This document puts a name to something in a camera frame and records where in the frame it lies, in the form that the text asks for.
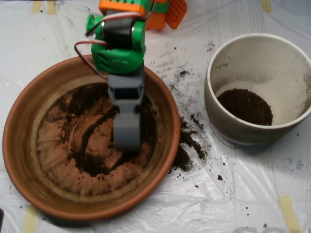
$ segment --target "clay pot rim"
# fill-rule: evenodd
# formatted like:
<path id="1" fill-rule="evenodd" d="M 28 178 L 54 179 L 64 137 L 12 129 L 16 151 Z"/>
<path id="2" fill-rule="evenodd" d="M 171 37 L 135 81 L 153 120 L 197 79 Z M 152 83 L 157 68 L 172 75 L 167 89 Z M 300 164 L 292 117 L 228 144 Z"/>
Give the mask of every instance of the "clay pot rim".
<path id="1" fill-rule="evenodd" d="M 92 56 L 91 55 L 87 55 L 86 58 L 89 61 L 92 61 Z M 20 95 L 18 96 L 18 98 L 16 99 L 16 101 L 14 102 L 9 115 L 7 117 L 5 126 L 4 126 L 4 131 L 3 131 L 3 140 L 2 140 L 2 152 L 3 152 L 3 159 L 4 159 L 4 164 L 6 167 L 6 170 L 9 174 L 9 177 L 13 183 L 13 185 L 16 187 L 16 189 L 19 191 L 19 193 L 30 203 L 32 204 L 34 207 L 36 207 L 37 209 L 50 214 L 52 216 L 55 217 L 59 217 L 59 218 L 64 218 L 64 219 L 68 219 L 68 220 L 97 220 L 97 219 L 101 219 L 101 218 L 106 218 L 106 217 L 111 217 L 111 216 L 115 216 L 118 215 L 120 213 L 123 213 L 129 209 L 131 209 L 132 207 L 136 206 L 137 204 L 139 204 L 142 200 L 144 200 L 149 194 L 151 194 L 152 191 L 154 191 L 154 189 L 159 185 L 159 183 L 164 179 L 164 177 L 167 175 L 169 169 L 171 168 L 171 165 L 174 161 L 177 149 L 178 149 L 178 145 L 179 145 L 179 137 L 180 137 L 180 123 L 179 123 L 179 114 L 178 114 L 178 109 L 175 103 L 175 100 L 171 94 L 171 92 L 169 91 L 169 89 L 167 88 L 167 86 L 165 85 L 165 83 L 154 73 L 152 72 L 150 69 L 145 67 L 145 72 L 157 83 L 159 83 L 159 85 L 161 86 L 163 92 L 166 95 L 166 98 L 168 99 L 169 103 L 170 103 L 170 107 L 171 107 L 171 114 L 173 116 L 173 138 L 172 138 L 172 146 L 169 150 L 169 153 L 167 154 L 167 158 L 164 161 L 163 166 L 161 167 L 161 169 L 159 170 L 157 176 L 152 180 L 152 182 L 150 182 L 140 193 L 138 193 L 136 196 L 132 197 L 131 199 L 129 199 L 128 201 L 117 205 L 111 209 L 107 209 L 107 210 L 102 210 L 102 211 L 97 211 L 94 213 L 72 213 L 72 212 L 66 212 L 63 210 L 57 210 L 57 209 L 53 209 L 52 207 L 49 207 L 47 204 L 45 204 L 44 202 L 37 200 L 35 197 L 32 196 L 32 194 L 30 192 L 27 191 L 27 189 L 25 189 L 20 182 L 18 181 L 18 177 L 15 175 L 14 170 L 13 170 L 13 165 L 10 163 L 9 160 L 9 149 L 8 149 L 8 130 L 10 128 L 10 125 L 12 124 L 12 116 L 15 114 L 18 114 L 18 105 L 19 102 L 21 101 L 21 99 L 24 98 L 25 94 L 29 91 L 31 91 L 33 85 L 38 82 L 39 80 L 41 80 L 42 78 L 45 77 L 46 74 L 52 72 L 53 70 L 55 70 L 56 68 L 59 68 L 61 66 L 66 66 L 67 64 L 70 63 L 75 63 L 80 61 L 79 57 L 74 57 L 74 58 L 70 58 L 67 59 L 65 61 L 62 61 L 48 69 L 46 69 L 45 71 L 43 71 L 42 73 L 40 73 L 37 77 L 35 77 L 20 93 Z"/>

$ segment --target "table surface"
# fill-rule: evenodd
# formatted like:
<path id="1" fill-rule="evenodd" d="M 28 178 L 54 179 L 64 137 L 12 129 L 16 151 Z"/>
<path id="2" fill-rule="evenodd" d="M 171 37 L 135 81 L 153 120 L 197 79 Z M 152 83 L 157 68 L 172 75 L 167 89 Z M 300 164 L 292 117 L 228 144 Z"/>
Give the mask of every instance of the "table surface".
<path id="1" fill-rule="evenodd" d="M 0 125 L 39 73 L 75 57 L 86 17 L 99 0 L 0 1 Z M 209 60 L 227 40 L 273 33 L 311 56 L 309 0 L 188 0 L 177 30 L 146 33 L 145 64 L 171 89 L 180 116 L 198 133 L 205 159 L 183 144 L 193 167 L 168 174 L 136 208 L 82 228 L 51 223 L 17 192 L 0 157 L 1 233 L 287 232 L 278 198 L 288 195 L 302 232 L 311 232 L 311 118 L 270 146 L 236 148 L 216 135 L 204 105 Z M 84 54 L 90 46 L 81 46 Z"/>

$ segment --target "green mark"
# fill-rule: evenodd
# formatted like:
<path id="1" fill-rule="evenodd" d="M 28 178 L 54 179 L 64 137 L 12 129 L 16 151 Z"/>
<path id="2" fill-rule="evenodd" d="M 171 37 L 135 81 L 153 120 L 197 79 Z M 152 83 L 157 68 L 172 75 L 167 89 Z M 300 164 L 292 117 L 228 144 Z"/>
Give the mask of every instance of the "green mark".
<path id="1" fill-rule="evenodd" d="M 229 63 L 221 64 L 221 65 L 216 66 L 215 69 L 219 69 L 221 67 L 226 67 L 227 65 L 229 65 Z"/>

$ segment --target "yellow tape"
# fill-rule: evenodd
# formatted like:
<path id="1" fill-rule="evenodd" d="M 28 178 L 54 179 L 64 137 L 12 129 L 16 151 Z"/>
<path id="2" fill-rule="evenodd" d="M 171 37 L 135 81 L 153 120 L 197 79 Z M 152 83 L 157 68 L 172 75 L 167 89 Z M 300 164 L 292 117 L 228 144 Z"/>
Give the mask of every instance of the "yellow tape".
<path id="1" fill-rule="evenodd" d="M 41 6 L 42 6 L 42 2 L 43 1 L 34 1 L 33 7 L 31 9 L 31 14 L 35 14 L 35 13 L 38 13 L 40 11 Z"/>
<path id="2" fill-rule="evenodd" d="M 271 13 L 273 11 L 271 0 L 261 0 L 261 7 L 264 12 Z"/>
<path id="3" fill-rule="evenodd" d="M 302 233 L 298 219 L 296 218 L 290 196 L 283 196 L 278 199 L 283 218 L 289 233 Z"/>
<path id="4" fill-rule="evenodd" d="M 27 206 L 23 233 L 35 233 L 37 217 L 38 211 L 32 205 Z"/>
<path id="5" fill-rule="evenodd" d="M 56 1 L 47 1 L 48 15 L 56 15 Z"/>

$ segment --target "soil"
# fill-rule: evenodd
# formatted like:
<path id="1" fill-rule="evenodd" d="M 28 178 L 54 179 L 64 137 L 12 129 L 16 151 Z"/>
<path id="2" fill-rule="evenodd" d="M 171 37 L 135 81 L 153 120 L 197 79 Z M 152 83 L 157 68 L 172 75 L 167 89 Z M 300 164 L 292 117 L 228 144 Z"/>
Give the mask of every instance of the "soil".
<path id="1" fill-rule="evenodd" d="M 189 72 L 188 71 L 185 71 L 185 70 L 183 70 L 183 71 L 181 71 L 180 73 L 179 73 L 179 75 L 182 77 L 182 76 L 184 76 L 185 74 L 189 74 Z"/>
<path id="2" fill-rule="evenodd" d="M 206 158 L 207 151 L 203 150 L 200 144 L 192 139 L 191 135 L 194 133 L 197 134 L 198 132 L 190 131 L 188 123 L 183 118 L 180 118 L 180 128 L 181 131 L 180 131 L 179 147 L 171 170 L 176 170 L 177 168 L 180 168 L 183 171 L 188 172 L 193 167 L 193 164 L 188 153 L 182 147 L 182 144 L 187 144 L 189 147 L 193 147 L 197 152 L 199 158 L 203 160 Z"/>
<path id="3" fill-rule="evenodd" d="M 260 96 L 247 89 L 228 90 L 217 99 L 226 110 L 242 120 L 257 125 L 272 125 L 270 106 Z"/>
<path id="4" fill-rule="evenodd" d="M 79 119 L 81 119 L 89 114 L 100 112 L 101 117 L 81 132 L 81 136 L 79 134 L 79 146 L 72 147 L 68 152 L 67 163 L 69 163 L 71 159 L 74 159 L 76 168 L 78 168 L 81 173 L 88 173 L 91 177 L 96 177 L 99 174 L 108 175 L 111 171 L 116 170 L 119 166 L 140 155 L 139 152 L 125 153 L 115 151 L 115 153 L 121 153 L 121 156 L 115 161 L 114 165 L 108 167 L 105 162 L 106 154 L 98 156 L 98 151 L 90 150 L 90 145 L 92 148 L 98 147 L 98 141 L 94 140 L 98 140 L 98 136 L 102 136 L 101 138 L 103 140 L 101 142 L 103 145 L 108 145 L 107 147 L 110 151 L 114 149 L 112 131 L 110 132 L 107 129 L 100 134 L 100 129 L 103 128 L 104 124 L 104 128 L 112 128 L 112 119 L 119 112 L 118 108 L 112 106 L 111 102 L 108 100 L 107 89 L 108 86 L 106 83 L 94 83 L 81 86 L 62 96 L 51 107 L 58 106 L 61 112 L 66 114 L 66 122 L 62 127 L 62 143 L 69 141 L 70 133 L 73 130 L 73 124 L 76 124 L 77 118 L 80 117 Z M 150 159 L 156 145 L 156 121 L 151 110 L 151 101 L 146 96 L 143 98 L 140 112 L 141 144 L 147 144 L 150 147 L 146 155 L 146 157 Z M 104 137 L 104 133 L 110 133 L 110 137 Z"/>
<path id="5" fill-rule="evenodd" d="M 192 114 L 190 117 L 193 120 L 193 122 L 200 128 L 200 130 L 202 130 L 203 129 L 203 125 L 200 124 L 200 122 L 197 120 L 197 118 L 195 118 L 194 114 Z"/>

